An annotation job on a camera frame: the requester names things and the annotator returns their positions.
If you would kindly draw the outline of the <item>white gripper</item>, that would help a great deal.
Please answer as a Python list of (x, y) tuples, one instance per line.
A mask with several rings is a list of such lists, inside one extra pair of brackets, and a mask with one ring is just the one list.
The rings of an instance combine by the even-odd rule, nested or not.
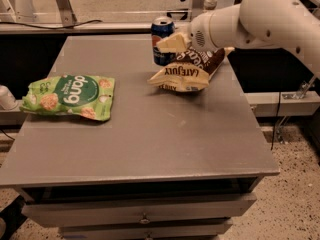
[(156, 47), (161, 53), (184, 52), (190, 44), (198, 51), (240, 48), (242, 31), (239, 15), (239, 5), (202, 13), (195, 17), (188, 27), (190, 38), (182, 32), (173, 33), (157, 42)]

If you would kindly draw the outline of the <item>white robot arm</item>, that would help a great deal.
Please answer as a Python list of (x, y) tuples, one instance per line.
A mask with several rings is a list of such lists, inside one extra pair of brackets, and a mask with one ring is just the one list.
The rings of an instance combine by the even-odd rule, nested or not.
[(242, 0), (200, 14), (156, 46), (162, 53), (282, 48), (320, 78), (320, 21), (299, 0)]

